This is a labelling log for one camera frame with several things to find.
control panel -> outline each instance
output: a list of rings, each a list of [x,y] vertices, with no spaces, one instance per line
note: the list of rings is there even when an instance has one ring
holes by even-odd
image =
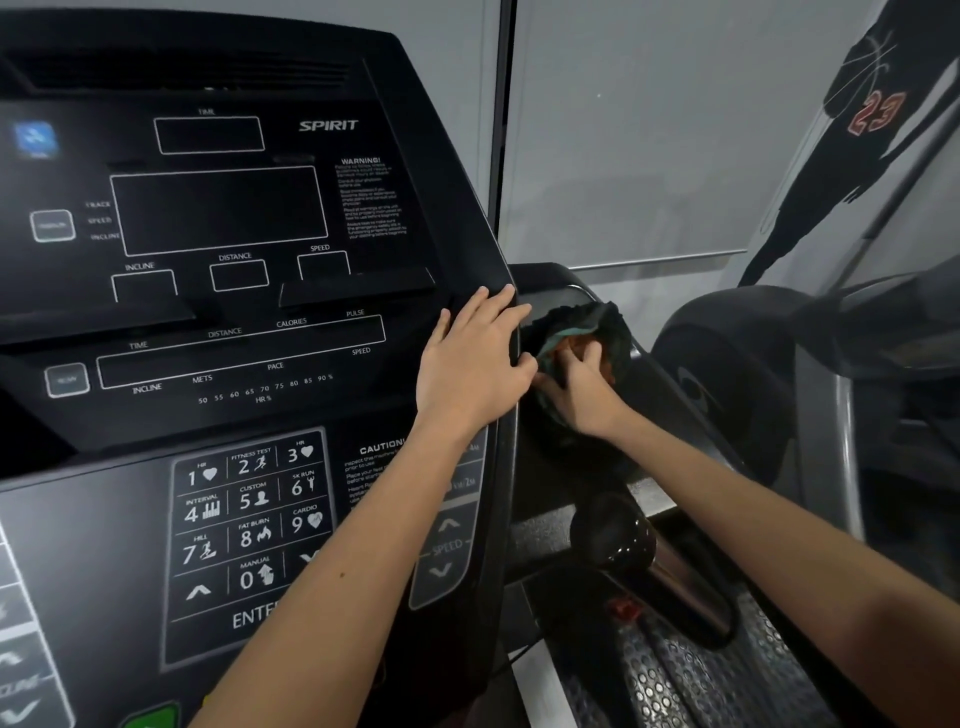
[[[0,19],[0,728],[183,728],[402,447],[440,309],[509,271],[392,36]],[[486,687],[514,427],[456,466],[361,724]]]
[[[317,116],[347,121],[301,126]],[[443,274],[375,102],[0,103],[0,126],[25,124],[0,145],[0,290],[27,340],[0,381],[60,436],[105,447],[409,385],[396,344]]]

green button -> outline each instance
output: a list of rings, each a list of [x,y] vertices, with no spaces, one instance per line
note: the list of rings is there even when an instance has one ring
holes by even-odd
[[[149,713],[127,718],[120,728],[177,728],[180,725],[178,718],[177,704],[171,703]]]

hand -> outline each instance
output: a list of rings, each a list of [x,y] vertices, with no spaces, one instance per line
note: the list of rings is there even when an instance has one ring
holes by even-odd
[[[557,356],[566,375],[566,389],[546,374],[534,377],[534,386],[541,390],[571,427],[585,435],[610,439],[624,415],[633,412],[600,374],[603,347],[591,341],[581,361],[570,349]]]
[[[507,308],[514,297],[509,284],[493,298],[488,293],[486,288],[474,293],[453,326],[450,312],[441,311],[420,358],[418,423],[437,422],[469,439],[506,414],[530,388],[537,360],[525,353],[511,366],[509,345],[531,306]]]

blue sticker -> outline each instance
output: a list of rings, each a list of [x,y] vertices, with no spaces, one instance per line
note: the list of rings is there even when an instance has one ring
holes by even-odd
[[[57,133],[46,121],[21,121],[13,125],[13,132],[22,157],[52,159],[60,151]]]

basketball player silhouette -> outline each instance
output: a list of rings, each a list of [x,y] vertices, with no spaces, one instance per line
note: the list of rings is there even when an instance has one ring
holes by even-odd
[[[850,49],[824,99],[832,121],[780,204],[773,230],[747,265],[753,285],[841,202],[886,172],[960,97],[960,72],[896,149],[890,144],[960,58],[960,2],[889,0]]]

